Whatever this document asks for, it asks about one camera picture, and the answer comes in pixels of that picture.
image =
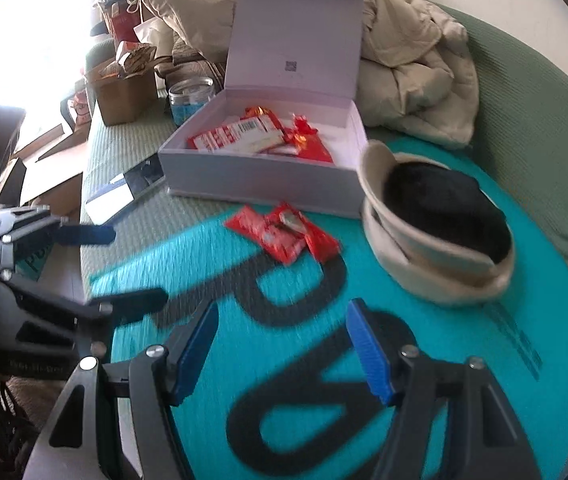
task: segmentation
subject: box lid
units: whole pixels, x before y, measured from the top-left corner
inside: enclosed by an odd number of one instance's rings
[[[362,10],[363,0],[237,0],[224,87],[353,99]]]

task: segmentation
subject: window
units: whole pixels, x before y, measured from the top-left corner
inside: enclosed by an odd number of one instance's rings
[[[0,104],[26,110],[18,148],[62,121],[91,45],[93,0],[0,0]]]

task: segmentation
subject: blue jar contents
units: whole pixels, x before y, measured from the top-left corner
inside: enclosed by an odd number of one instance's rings
[[[171,86],[168,98],[175,124],[182,126],[190,116],[208,103],[213,95],[215,88],[209,77],[193,77]]]

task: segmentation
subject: fabric hat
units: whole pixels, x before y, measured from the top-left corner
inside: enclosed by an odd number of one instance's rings
[[[443,175],[430,183],[419,183],[419,196],[415,193],[414,198],[408,196],[407,200],[414,202],[410,205],[415,210],[428,209],[424,197],[428,199],[430,192],[432,201],[438,202],[433,206],[435,212],[430,215],[433,227],[438,227],[438,213],[453,219],[450,224],[453,231],[457,227],[457,233],[451,232],[447,236],[449,240],[408,223],[404,213],[405,219],[402,219],[384,203],[386,182],[394,171],[406,163],[413,163],[413,167],[433,165],[433,168],[426,166],[417,169],[422,174],[425,170],[428,173],[433,169]],[[408,174],[407,169],[407,166],[402,167],[402,173]],[[443,173],[441,169],[450,171],[450,174]],[[513,237],[503,213],[479,190],[477,181],[429,158],[406,153],[393,154],[378,140],[369,141],[363,150],[358,177],[366,194],[362,211],[366,240],[379,264],[405,290],[443,306],[481,303],[494,300],[504,293],[515,262]],[[475,194],[472,184],[469,186],[465,179],[475,183]],[[451,198],[450,202],[446,201],[446,197]],[[428,213],[427,210],[423,216],[428,218]],[[483,246],[488,247],[486,250],[470,248],[469,245],[473,243],[462,245],[450,241],[464,238],[467,234],[459,231],[464,231],[464,219],[469,215],[479,215],[482,221],[486,218],[483,229],[491,230],[488,236],[484,233]],[[501,241],[498,244],[501,248],[495,245],[494,238]]]

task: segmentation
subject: blanket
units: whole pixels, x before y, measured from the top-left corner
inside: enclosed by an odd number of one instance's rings
[[[141,1],[205,59],[226,60],[235,0]],[[461,23],[427,0],[364,0],[362,22],[355,101],[363,123],[467,145],[479,97]]]

